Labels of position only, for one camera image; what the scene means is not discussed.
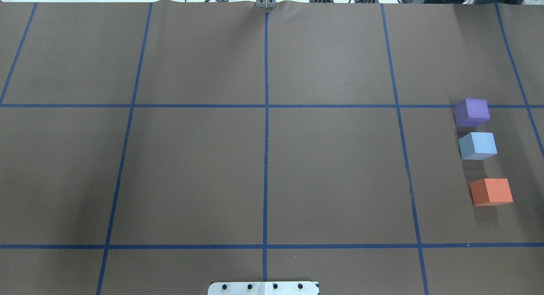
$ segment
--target cube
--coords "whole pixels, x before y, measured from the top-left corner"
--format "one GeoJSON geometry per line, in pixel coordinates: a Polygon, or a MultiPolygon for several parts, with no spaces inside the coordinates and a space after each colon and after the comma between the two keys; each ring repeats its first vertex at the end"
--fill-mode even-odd
{"type": "Polygon", "coordinates": [[[508,179],[481,179],[470,184],[474,206],[498,206],[513,202],[508,179]]]}
{"type": "Polygon", "coordinates": [[[453,112],[457,126],[478,127],[491,119],[485,99],[464,99],[453,112]]]}
{"type": "Polygon", "coordinates": [[[464,160],[485,160],[497,154],[495,138],[490,132],[471,132],[459,139],[461,158],[464,160]]]}

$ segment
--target purple cube top face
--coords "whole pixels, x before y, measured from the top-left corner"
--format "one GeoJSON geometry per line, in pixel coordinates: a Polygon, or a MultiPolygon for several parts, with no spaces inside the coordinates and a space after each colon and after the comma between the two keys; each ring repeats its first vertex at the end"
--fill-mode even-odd
{"type": "Polygon", "coordinates": [[[485,99],[464,99],[454,113],[457,126],[478,127],[491,119],[485,99]]]}

